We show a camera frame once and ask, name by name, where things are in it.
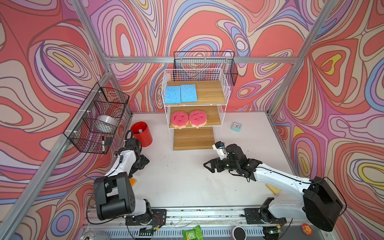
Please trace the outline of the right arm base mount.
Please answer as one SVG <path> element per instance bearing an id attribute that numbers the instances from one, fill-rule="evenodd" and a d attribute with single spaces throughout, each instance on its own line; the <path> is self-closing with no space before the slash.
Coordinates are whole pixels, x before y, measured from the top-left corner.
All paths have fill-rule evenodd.
<path id="1" fill-rule="evenodd" d="M 245 208 L 241 217 L 245 218 L 247 224 L 276 224 L 274 227 L 263 227 L 263 233 L 267 236 L 278 236 L 282 227 L 287 223 L 286 218 L 276 218 L 269 210 L 271 202 L 275 198 L 267 198 L 258 208 Z"/>

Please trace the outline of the pink smiley scrub sponge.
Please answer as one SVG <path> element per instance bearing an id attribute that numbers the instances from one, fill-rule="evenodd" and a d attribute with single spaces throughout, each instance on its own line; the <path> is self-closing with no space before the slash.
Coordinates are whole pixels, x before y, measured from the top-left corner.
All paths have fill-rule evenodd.
<path id="1" fill-rule="evenodd" d="M 171 115 L 171 126 L 177 129 L 186 128 L 189 123 L 189 115 L 183 111 L 177 111 Z"/>

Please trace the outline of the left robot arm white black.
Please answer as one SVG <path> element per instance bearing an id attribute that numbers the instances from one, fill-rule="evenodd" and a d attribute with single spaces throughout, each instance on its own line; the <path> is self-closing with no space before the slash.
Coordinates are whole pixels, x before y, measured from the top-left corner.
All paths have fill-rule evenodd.
<path id="1" fill-rule="evenodd" d="M 117 159 L 112 168 L 104 177 L 94 181 L 93 195 L 100 221 L 127 216 L 134 222 L 146 225 L 152 220 L 149 201 L 137 199 L 131 184 L 133 174 L 150 163 L 141 151 L 142 145 L 138 139 L 125 140 L 124 146 L 116 151 Z"/>

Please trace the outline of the yellow pink smiley sponge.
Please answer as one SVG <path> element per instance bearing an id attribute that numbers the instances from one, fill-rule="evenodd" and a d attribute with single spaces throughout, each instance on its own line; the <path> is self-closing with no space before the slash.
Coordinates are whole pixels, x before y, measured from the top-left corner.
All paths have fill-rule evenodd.
<path id="1" fill-rule="evenodd" d="M 208 117 L 206 112 L 202 110 L 195 110 L 189 114 L 189 122 L 194 128 L 201 128 L 206 125 Z"/>

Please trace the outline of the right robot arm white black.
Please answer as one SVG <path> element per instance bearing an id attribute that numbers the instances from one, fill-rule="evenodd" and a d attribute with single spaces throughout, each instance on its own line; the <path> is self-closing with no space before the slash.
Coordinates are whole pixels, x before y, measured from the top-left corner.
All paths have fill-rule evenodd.
<path id="1" fill-rule="evenodd" d="M 331 232 L 347 208 L 346 201 L 338 198 L 325 178 L 308 179 L 279 171 L 259 160 L 247 158 L 236 144 L 225 146 L 223 142 L 217 142 L 213 149 L 218 157 L 204 163 L 211 173 L 228 171 L 232 176 L 265 183 L 295 197 L 292 201 L 267 198 L 256 216 L 246 215 L 250 224 L 270 224 L 291 218 L 307 220 L 318 229 Z"/>

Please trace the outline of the blue rectangular sponge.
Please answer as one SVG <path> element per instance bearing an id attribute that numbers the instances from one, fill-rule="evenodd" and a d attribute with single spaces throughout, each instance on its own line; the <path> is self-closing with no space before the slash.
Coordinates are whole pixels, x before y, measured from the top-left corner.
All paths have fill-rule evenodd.
<path id="1" fill-rule="evenodd" d="M 165 91 L 165 104 L 180 104 L 181 103 L 181 87 L 167 86 Z"/>
<path id="2" fill-rule="evenodd" d="M 181 102 L 190 103 L 197 101 L 198 97 L 196 85 L 181 85 Z"/>

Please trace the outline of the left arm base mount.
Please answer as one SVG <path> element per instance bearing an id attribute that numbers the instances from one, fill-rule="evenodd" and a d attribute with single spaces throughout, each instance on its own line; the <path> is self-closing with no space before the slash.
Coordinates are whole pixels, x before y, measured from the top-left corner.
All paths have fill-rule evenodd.
<path id="1" fill-rule="evenodd" d="M 138 216 L 126 216 L 128 235 L 133 240 L 150 239 L 166 225 L 166 217 L 166 209 L 155 209 Z"/>

